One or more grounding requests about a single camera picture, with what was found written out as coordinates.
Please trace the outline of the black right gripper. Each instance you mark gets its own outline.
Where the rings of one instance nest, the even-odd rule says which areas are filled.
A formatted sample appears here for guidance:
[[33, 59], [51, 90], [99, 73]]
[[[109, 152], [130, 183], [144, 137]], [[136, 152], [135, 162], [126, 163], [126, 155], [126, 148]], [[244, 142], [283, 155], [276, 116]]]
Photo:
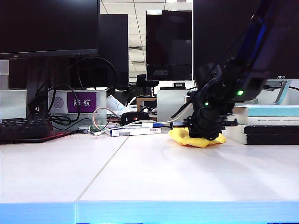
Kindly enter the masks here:
[[237, 126], [237, 119], [227, 120], [232, 115], [234, 105], [218, 105], [202, 107], [192, 116], [182, 122], [172, 122], [171, 128], [188, 128], [190, 138], [201, 138], [206, 135], [207, 140], [215, 140], [227, 126]]

